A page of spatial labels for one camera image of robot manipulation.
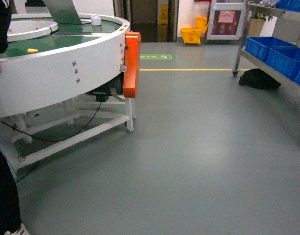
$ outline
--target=potted plant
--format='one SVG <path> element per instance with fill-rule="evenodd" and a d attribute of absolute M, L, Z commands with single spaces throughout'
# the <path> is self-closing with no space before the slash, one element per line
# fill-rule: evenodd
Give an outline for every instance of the potted plant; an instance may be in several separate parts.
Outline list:
<path fill-rule="evenodd" d="M 270 21 L 272 19 L 271 15 L 265 15 L 261 12 L 253 11 L 251 13 L 251 18 L 248 26 L 247 36 L 250 37 L 259 37 L 261 30 L 263 28 L 264 22 L 268 19 Z"/>

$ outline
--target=stainless steel shelf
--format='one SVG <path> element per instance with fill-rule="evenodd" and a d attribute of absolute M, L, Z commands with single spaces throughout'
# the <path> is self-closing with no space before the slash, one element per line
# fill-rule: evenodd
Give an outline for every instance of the stainless steel shelf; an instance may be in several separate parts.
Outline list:
<path fill-rule="evenodd" d="M 250 10 L 250 11 L 261 12 L 266 15 L 272 15 L 272 16 L 300 22 L 300 13 L 299 12 L 285 11 L 285 10 L 277 9 L 277 8 L 264 7 L 264 6 L 260 6 L 257 3 L 250 3 L 247 5 L 247 7 L 248 7 L 248 10 Z"/>
<path fill-rule="evenodd" d="M 240 49 L 238 53 L 300 97 L 300 86 L 294 81 L 290 80 L 288 77 L 271 68 L 266 63 L 249 54 L 244 49 Z"/>

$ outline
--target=black cable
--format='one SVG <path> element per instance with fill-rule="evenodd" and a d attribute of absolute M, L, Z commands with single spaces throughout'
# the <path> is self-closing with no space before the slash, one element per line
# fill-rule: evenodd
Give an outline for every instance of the black cable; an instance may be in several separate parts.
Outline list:
<path fill-rule="evenodd" d="M 21 178 L 19 178 L 18 180 L 15 181 L 15 183 L 18 183 L 20 180 L 22 180 L 23 178 L 25 178 L 27 175 L 29 175 L 36 167 L 37 167 L 37 164 L 39 163 L 39 161 L 36 162 L 36 164 L 33 166 L 33 168 L 26 174 L 26 175 L 23 175 Z"/>
<path fill-rule="evenodd" d="M 92 120 L 93 120 L 94 117 L 96 116 L 96 114 L 97 114 L 99 108 L 101 107 L 101 105 L 102 105 L 102 102 L 100 103 L 99 107 L 97 108 L 95 114 L 92 116 L 92 118 L 90 119 L 90 121 L 89 121 L 84 127 L 82 127 L 79 131 L 77 131 L 76 133 L 72 134 L 71 136 L 68 136 L 68 137 L 66 137 L 65 139 L 58 140 L 58 141 L 47 140 L 47 139 L 44 139 L 44 138 L 41 138 L 41 137 L 37 137 L 37 136 L 35 136 L 35 135 L 28 134 L 28 133 L 26 133 L 26 132 L 24 132 L 24 131 L 18 130 L 17 128 L 15 128 L 15 127 L 13 127 L 13 126 L 7 124 L 7 123 L 4 122 L 4 121 L 1 121 L 1 123 L 3 123 L 4 125 L 6 125 L 6 126 L 12 128 L 14 131 L 18 131 L 18 132 L 23 133 L 23 134 L 25 134 L 25 135 L 31 136 L 31 137 L 33 137 L 33 138 L 35 138 L 35 139 L 37 139 L 37 140 L 45 141 L 45 142 L 54 142 L 54 143 L 57 143 L 57 142 L 65 141 L 65 140 L 67 140 L 67 139 L 69 139 L 69 138 L 71 138 L 71 137 L 73 137 L 73 136 L 75 136 L 75 135 L 77 135 L 77 134 L 83 132 L 83 129 L 85 129 L 85 128 L 92 122 Z"/>

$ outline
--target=black sleeve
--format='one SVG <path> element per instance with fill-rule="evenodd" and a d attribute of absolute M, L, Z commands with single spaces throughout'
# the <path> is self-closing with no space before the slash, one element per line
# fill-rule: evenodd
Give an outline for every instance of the black sleeve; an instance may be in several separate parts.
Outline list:
<path fill-rule="evenodd" d="M 11 22 L 9 0 L 0 0 L 0 54 L 8 47 L 7 32 Z"/>

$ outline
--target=yellow floor line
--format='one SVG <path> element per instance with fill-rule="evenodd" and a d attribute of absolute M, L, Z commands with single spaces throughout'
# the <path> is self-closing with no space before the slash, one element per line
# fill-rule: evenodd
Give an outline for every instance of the yellow floor line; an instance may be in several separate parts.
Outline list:
<path fill-rule="evenodd" d="M 139 69 L 140 71 L 232 71 L 232 69 Z"/>

